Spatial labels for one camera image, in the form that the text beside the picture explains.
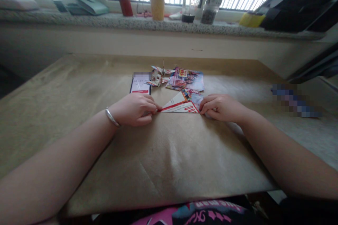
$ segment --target table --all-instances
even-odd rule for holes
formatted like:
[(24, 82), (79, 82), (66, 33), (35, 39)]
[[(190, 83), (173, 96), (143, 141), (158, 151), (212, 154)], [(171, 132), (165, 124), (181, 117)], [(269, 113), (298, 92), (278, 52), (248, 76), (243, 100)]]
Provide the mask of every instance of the table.
[[(134, 71), (161, 63), (159, 57), (67, 55), (0, 100), (0, 178), (128, 94)], [(282, 112), (270, 88), (285, 81), (259, 61), (165, 58), (167, 68), (175, 64), (204, 72), (205, 95), (235, 97), (338, 169), (337, 120), (326, 112), (319, 120)], [(160, 105), (176, 93), (152, 89)], [(159, 113), (147, 126), (117, 132), (62, 212), (79, 216), (276, 188), (236, 124)]]

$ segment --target paper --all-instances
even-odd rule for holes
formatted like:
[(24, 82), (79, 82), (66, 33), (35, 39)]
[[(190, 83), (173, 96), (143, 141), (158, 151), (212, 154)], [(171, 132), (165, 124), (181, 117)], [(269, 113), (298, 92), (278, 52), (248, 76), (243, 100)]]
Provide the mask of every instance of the paper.
[(191, 96), (191, 102), (194, 103), (196, 108), (200, 108), (200, 104), (201, 104), (204, 96), (198, 91), (191, 90), (191, 89), (186, 89), (186, 90), (189, 92), (189, 94)]
[(173, 97), (165, 106), (161, 112), (168, 113), (199, 113), (197, 107), (191, 101), (190, 93), (183, 89), (175, 97)]
[(201, 71), (175, 68), (166, 88), (182, 90), (188, 88), (196, 91), (204, 91), (203, 73)]
[(170, 107), (172, 105), (184, 103), (188, 100), (191, 100), (189, 93), (186, 90), (182, 90), (175, 97), (173, 97), (165, 106), (163, 106), (163, 109)]
[(151, 86), (160, 87), (162, 84), (169, 81), (170, 77), (162, 77), (162, 74), (158, 71), (158, 69), (160, 69), (160, 71), (163, 71), (161, 68), (154, 66), (152, 67), (154, 68), (154, 72), (152, 74), (152, 80), (148, 81), (148, 84), (150, 84)]
[(175, 70), (165, 69), (164, 68), (164, 60), (163, 60), (163, 68), (157, 67), (157, 66), (151, 66), (154, 70), (157, 70), (160, 75), (164, 76), (166, 74), (174, 73)]
[(194, 105), (193, 102), (186, 102), (183, 104), (179, 104), (179, 105), (173, 105), (171, 107), (168, 107), (166, 109), (163, 109), (161, 112), (163, 113), (199, 113), (198, 109), (196, 108), (196, 106)]

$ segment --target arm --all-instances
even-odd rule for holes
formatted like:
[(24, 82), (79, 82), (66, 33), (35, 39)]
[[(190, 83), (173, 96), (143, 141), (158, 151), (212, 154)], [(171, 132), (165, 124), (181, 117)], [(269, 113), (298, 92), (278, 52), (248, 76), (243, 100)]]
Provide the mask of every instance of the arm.
[[(161, 109), (146, 94), (129, 94), (109, 111), (121, 125), (142, 126)], [(28, 159), (0, 181), (0, 224), (31, 224), (54, 216), (67, 202), (114, 136), (117, 127), (101, 111)]]
[(212, 94), (201, 114), (237, 123), (282, 190), (292, 195), (338, 199), (338, 172), (259, 113), (228, 95)]

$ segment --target red bottle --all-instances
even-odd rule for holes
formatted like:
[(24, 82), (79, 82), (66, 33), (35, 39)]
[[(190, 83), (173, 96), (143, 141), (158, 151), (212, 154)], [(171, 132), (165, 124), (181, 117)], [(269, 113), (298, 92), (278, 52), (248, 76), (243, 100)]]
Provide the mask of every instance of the red bottle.
[(131, 3), (130, 0), (120, 0), (121, 10), (122, 14), (125, 17), (132, 17), (133, 16), (133, 10), (131, 9)]

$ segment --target person's left hand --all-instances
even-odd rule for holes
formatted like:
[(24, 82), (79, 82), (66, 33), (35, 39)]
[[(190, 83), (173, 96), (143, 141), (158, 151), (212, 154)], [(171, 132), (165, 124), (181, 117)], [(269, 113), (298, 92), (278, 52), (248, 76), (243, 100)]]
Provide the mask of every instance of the person's left hand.
[(143, 126), (151, 122), (151, 117), (162, 107), (154, 102), (152, 96), (130, 93), (109, 107), (109, 112), (122, 126)]

